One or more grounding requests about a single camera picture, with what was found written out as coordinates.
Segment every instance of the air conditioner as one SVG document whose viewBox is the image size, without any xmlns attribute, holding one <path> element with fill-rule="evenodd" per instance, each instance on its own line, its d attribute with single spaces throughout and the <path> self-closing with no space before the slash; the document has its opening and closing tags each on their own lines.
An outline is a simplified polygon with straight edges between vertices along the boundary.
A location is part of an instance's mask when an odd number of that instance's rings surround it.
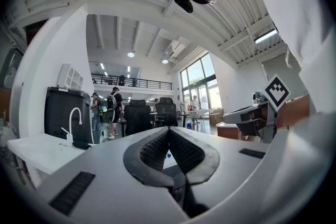
<svg viewBox="0 0 336 224">
<path fill-rule="evenodd" d="M 184 50 L 185 45 L 178 40 L 173 40 L 168 49 L 166 50 L 165 54 L 169 59 L 174 58 L 176 59 L 177 56 L 181 53 L 182 50 Z"/>
</svg>

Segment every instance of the black railing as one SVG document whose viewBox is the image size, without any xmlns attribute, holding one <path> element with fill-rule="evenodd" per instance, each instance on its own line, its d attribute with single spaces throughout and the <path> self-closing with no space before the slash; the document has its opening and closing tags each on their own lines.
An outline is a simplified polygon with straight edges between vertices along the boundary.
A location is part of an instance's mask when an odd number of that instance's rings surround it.
<svg viewBox="0 0 336 224">
<path fill-rule="evenodd" d="M 91 74 L 93 84 L 172 90 L 170 82 Z"/>
</svg>

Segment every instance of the faucet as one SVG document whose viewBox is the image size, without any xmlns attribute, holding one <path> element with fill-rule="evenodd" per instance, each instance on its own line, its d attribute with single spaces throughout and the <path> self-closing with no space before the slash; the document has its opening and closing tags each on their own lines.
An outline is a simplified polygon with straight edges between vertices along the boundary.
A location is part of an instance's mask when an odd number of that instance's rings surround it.
<svg viewBox="0 0 336 224">
<path fill-rule="evenodd" d="M 72 114 L 75 110 L 78 110 L 79 112 L 79 124 L 82 125 L 82 113 L 80 112 L 79 108 L 74 108 L 73 110 L 71 110 L 70 112 L 70 117 L 69 117 L 69 132 L 67 130 L 65 130 L 63 127 L 61 127 L 61 129 L 63 131 L 65 131 L 67 133 L 67 136 L 69 135 L 71 137 L 72 140 L 72 133 L 71 133 L 71 119 L 72 119 Z"/>
</svg>

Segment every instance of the ceiling light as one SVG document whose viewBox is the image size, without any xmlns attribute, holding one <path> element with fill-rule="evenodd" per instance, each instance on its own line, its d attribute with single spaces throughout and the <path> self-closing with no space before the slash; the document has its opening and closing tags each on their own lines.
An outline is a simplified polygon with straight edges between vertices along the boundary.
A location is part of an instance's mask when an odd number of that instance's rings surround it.
<svg viewBox="0 0 336 224">
<path fill-rule="evenodd" d="M 254 40 L 254 42 L 255 42 L 256 44 L 258 44 L 258 43 L 264 41 L 265 39 L 267 39 L 267 38 L 269 38 L 269 37 L 271 37 L 271 36 L 273 36 L 273 35 L 275 35 L 275 34 L 277 34 L 277 33 L 278 33 L 278 32 L 277 32 L 275 29 L 273 29 L 273 30 L 271 30 L 271 31 L 269 31 L 269 32 L 267 32 L 267 33 L 265 33 L 265 34 L 263 34 L 261 37 L 256 38 L 256 39 Z"/>
</svg>

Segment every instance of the black trash bin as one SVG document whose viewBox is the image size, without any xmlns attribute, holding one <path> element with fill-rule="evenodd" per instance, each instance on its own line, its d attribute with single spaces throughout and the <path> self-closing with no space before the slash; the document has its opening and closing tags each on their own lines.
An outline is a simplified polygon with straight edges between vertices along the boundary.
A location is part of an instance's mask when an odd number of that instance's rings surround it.
<svg viewBox="0 0 336 224">
<path fill-rule="evenodd" d="M 93 143 L 91 136 L 91 99 L 89 94 L 79 90 L 49 87 L 44 112 L 45 133 L 66 139 L 69 131 L 69 117 L 73 108 L 79 108 L 82 124 L 79 124 L 79 112 L 72 114 L 71 129 L 74 141 Z"/>
</svg>

